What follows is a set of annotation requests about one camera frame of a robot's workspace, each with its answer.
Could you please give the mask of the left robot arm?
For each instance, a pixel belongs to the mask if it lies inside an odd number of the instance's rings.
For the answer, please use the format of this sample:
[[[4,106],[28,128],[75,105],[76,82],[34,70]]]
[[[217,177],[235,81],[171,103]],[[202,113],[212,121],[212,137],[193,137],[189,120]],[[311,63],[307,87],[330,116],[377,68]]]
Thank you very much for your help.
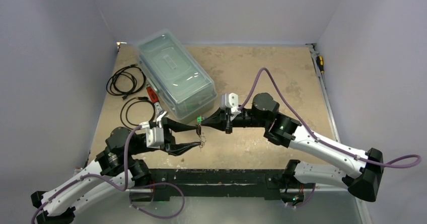
[[[200,134],[200,125],[186,125],[167,117],[142,122],[134,129],[114,129],[106,139],[106,148],[79,173],[50,191],[31,195],[37,210],[30,222],[71,223],[79,208],[107,196],[111,190],[142,188],[154,192],[159,183],[152,179],[147,164],[133,156],[154,151],[182,155],[200,146],[201,141],[176,143],[173,133],[191,130]]]

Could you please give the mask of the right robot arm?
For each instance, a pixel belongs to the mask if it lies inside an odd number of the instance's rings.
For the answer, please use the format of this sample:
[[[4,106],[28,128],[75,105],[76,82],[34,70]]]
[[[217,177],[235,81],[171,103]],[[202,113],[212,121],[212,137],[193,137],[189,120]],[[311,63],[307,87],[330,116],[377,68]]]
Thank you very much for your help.
[[[279,112],[279,103],[269,93],[255,95],[251,108],[239,109],[238,96],[222,96],[221,107],[201,125],[227,134],[234,128],[264,128],[264,137],[272,144],[292,148],[326,162],[313,165],[289,161],[283,182],[289,187],[299,183],[319,183],[346,189],[358,199],[375,202],[384,168],[383,153],[350,147],[307,129],[302,122]]]

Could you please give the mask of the metal key organizer plate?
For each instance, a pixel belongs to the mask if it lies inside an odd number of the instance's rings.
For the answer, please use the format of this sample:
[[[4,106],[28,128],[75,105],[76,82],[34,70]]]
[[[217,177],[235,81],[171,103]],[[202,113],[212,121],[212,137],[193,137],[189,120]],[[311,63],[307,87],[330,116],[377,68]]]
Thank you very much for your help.
[[[205,145],[205,137],[204,137],[204,135],[202,133],[202,129],[201,129],[200,123],[196,124],[196,134],[197,134],[197,136],[199,138],[199,141],[200,141],[199,148],[202,149],[204,147],[204,145]]]

